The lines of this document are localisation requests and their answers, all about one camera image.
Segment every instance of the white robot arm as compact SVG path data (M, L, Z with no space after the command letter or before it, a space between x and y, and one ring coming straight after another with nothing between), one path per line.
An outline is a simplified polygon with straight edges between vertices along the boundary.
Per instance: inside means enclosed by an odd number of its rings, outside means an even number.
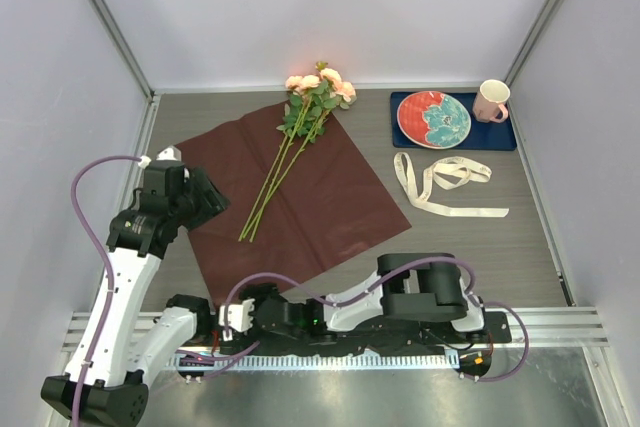
M211 334L212 317L205 299L177 295L156 325L135 345L132 334L142 300L178 228L191 230L229 204L204 170L189 169L180 152L168 148L154 161L143 159L142 187L133 203L111 222L109 260L114 287L91 364L83 380L80 419L102 426L133 427L144 413L149 387L167 359L189 340ZM42 398L70 418L74 392L85 365L87 349L99 329L109 285L102 281L97 308L65 374L47 377Z

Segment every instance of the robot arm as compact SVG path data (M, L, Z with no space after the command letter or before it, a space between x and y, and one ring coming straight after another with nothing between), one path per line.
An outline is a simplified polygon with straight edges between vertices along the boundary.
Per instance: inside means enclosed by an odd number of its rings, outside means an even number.
M175 296L157 324L131 347L144 295L179 227L191 230L224 211L229 202L202 169L189 169L180 152L169 148L145 168L142 187L129 208L111 222L107 240L115 284L107 320L84 379L80 419L93 425L133 427L147 403L149 387L180 346L212 330L208 302ZM71 417L73 393L87 348L100 328L108 283L102 281L87 329L65 369L48 377L41 396Z
M324 302L290 303L274 284L248 285L240 293L240 303L220 307L216 316L205 299L176 295L156 325L132 346L142 300L178 228L194 229L228 205L202 169L185 167L176 149L163 151L146 166L133 203L110 225L107 245L115 284L109 316L83 382L82 421L135 427L147 405L149 388L170 356L189 341L196 345L209 341L214 330L222 339L219 353L223 355L236 354L256 340L260 344L251 355L322 357L359 355L364 348L380 355L441 354L443 341L511 341L509 329L502 327L507 325L506 316L485 312L478 298L466 294L460 271L450 262L414 267L418 292L409 291L409 271L378 285L382 276L408 262L453 256L387 254L378 258L377 271L364 282L329 294ZM349 305L336 305L362 292L369 295ZM99 308L92 311L65 374L47 377L42 387L42 398L67 418L87 347L100 328L107 293L105 278L96 299ZM228 332L222 326L227 308ZM488 365L474 364L470 369L467 373L481 376Z

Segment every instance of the white wall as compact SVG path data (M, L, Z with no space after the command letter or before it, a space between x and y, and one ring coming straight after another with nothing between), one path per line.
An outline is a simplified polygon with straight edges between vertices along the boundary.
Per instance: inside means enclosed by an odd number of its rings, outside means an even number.
M145 102L87 0L0 0L0 19L0 423L40 426L40 387L101 269L69 185L132 151ZM80 187L105 239L124 174L105 166Z
M513 106L568 264L598 308L638 409L640 0L564 0Z
M502 78L544 0L107 0L153 87Z

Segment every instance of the wire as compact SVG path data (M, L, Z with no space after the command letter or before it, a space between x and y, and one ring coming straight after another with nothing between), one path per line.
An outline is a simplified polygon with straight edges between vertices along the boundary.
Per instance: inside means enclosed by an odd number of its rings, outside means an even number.
M217 330L214 330L211 333L213 334L213 345L211 346L211 355L213 356L216 349L218 348L218 344L220 343L220 337Z
M197 365L214 365L216 362L235 362L235 364L237 364L239 361L242 360L243 357L246 357L247 355L249 355L249 353L253 352L253 350L255 350L258 345L260 345L260 342L254 342L253 344L251 344L249 347L247 347L246 349L244 349L241 352L238 352L237 354L233 354L233 355L226 355L223 357L216 357L213 355L206 355L206 354L198 354L197 352L191 352L190 350L177 350L176 353L177 354L184 354L187 357L191 357L191 360L189 360L190 363L192 364L197 364Z
M489 332L489 353L487 354L489 357L493 355L493 351L495 350L495 345L493 343L493 335Z
M479 307L479 304L477 302L477 300L475 299L475 296L473 295L473 287L476 285L476 274L475 271L473 270L473 268L465 261L460 260L460 259L456 259L455 257L445 257L445 256L435 256L435 257L425 257L423 259L418 259L418 260L414 260L412 262L408 262L406 264L404 264L401 267L398 267L397 269L392 270L391 272L388 272L387 274L383 275L382 277L380 277L378 280L376 280L373 284L371 284L369 287L367 287L364 292L360 292L358 295L356 295L355 297L352 297L351 299L348 300L344 300L342 302L332 302L330 300L326 300L323 299L320 295L316 294L315 292L312 292L310 290L308 290L306 287L303 287L300 283L296 282L295 280L293 280L290 277L287 277L286 275L282 275L282 274L276 274L275 272L261 272L258 274L253 274L253 275L249 275L248 277L245 277L244 279L242 279L240 282L238 282L236 285L233 286L233 289L231 289L231 292L229 292L229 295L227 295L227 299L225 300L225 311L224 311L224 331L225 333L229 333L229 305L231 305L231 301L233 300L233 298L235 297L236 293L238 292L238 290L240 290L240 288L253 281L253 280L257 280L257 279L275 279L275 280L281 280L283 282L286 282L294 287L297 287L298 289L302 290L305 294L307 294L309 297L312 297L313 299L317 300L318 302L320 302L323 305L328 305L331 307L347 307L349 305L355 304L356 302L358 302L359 300L364 299L367 295L369 295L371 292L373 292L375 289L377 289L378 287L380 287L382 284L384 284L385 282L388 282L389 280L393 279L394 277L396 277L397 275L402 274L403 272L406 272L407 270L411 270L414 269L416 267L420 267L421 265L424 264L429 264L432 262L446 262L449 264L454 264L457 265L458 267L463 268L464 270L467 271L467 273L469 274L469 285L464 289L464 293L467 294L469 300L471 301L472 304L474 304L476 307Z
M508 305L495 300L490 302L485 302L484 305L485 307L499 307L501 309L504 309L507 312L509 312L514 319L516 319L516 322L518 322L518 325L520 325L520 328L522 329L522 335L524 336L524 351L522 352L522 357L520 358L516 366L506 374L496 375L495 377L481 377L479 379L476 379L474 376L469 374L464 374L464 375L467 379L470 379L473 381L477 380L478 382L498 382L500 380L507 380L508 378L516 375L520 371L520 369L522 369L525 362L527 361L527 357L529 357L529 348L530 348L529 332L527 331L527 327L524 325L522 318L516 313L515 310L513 310Z
M214 370L213 372L209 373L209 374L204 374L201 379L202 380L210 380L213 379L215 377L218 377L221 374L224 374L227 370L229 370L231 367L233 367L234 365L236 365L238 362L240 362L244 357L246 357L247 355L249 355L252 351L254 351L258 345L260 345L260 342L254 342L253 344L251 344L249 347L247 347L246 349L244 349L242 352L234 355L234 359L229 362L227 365L225 365L224 367L222 367L220 370Z
M457 350L458 352L464 352L466 350L469 350L469 349L473 348L473 346L475 345L473 343L470 343L467 347L463 347L463 348L454 347L453 345L447 343L444 339L442 339L441 337L438 337L436 334L434 334L433 332L431 332L429 330L424 330L423 332L426 332L427 335L433 337L435 340L440 342L442 345L444 345L446 347L449 347L450 349Z
M78 174L74 177L73 182L71 182L71 205L73 205L73 210L78 216L80 225L82 225L82 228L89 236L91 243L98 251L100 258L104 263L104 269L107 274L107 295L104 301L104 307L102 308L102 313L100 314L98 325L96 326L96 331L93 334L91 342L89 343L89 347L87 348L87 353L85 354L84 361L82 362L82 367L80 368L80 374L78 375L76 388L73 392L73 402L71 405L71 425L73 427L80 426L80 398L82 396L82 388L84 386L84 381L87 378L87 372L89 371L89 366L91 365L91 359L93 358L93 354L98 345L98 341L100 340L100 335L102 334L104 325L107 322L107 317L109 316L111 302L113 301L113 288L115 283L113 276L113 266L111 265L109 256L104 250L104 247L102 246L102 243L96 236L95 232L91 229L87 218L80 208L80 204L78 202L78 183L80 182L82 176L89 170L93 169L97 165L104 164L105 162L110 162L112 160L131 160L133 162L140 162L141 159L140 157L134 157L131 155L111 155L109 157L103 157L102 159L98 159L83 167L82 170L80 170L80 172L78 172Z

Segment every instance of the blue tray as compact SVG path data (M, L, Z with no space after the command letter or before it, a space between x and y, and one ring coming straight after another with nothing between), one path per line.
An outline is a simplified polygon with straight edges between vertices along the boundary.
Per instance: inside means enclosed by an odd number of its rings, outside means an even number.
M413 94L413 92L391 93L391 134L393 138L393 145L394 147L402 149L424 149L425 147L411 142L407 136L402 133L398 126L397 112L398 107L400 107L400 102L411 94ZM476 94L448 94L458 99L471 114L471 132L469 132L469 136L461 144L453 147L453 149L515 150L518 147L510 118L501 124L497 124L495 122L478 122L471 113Z

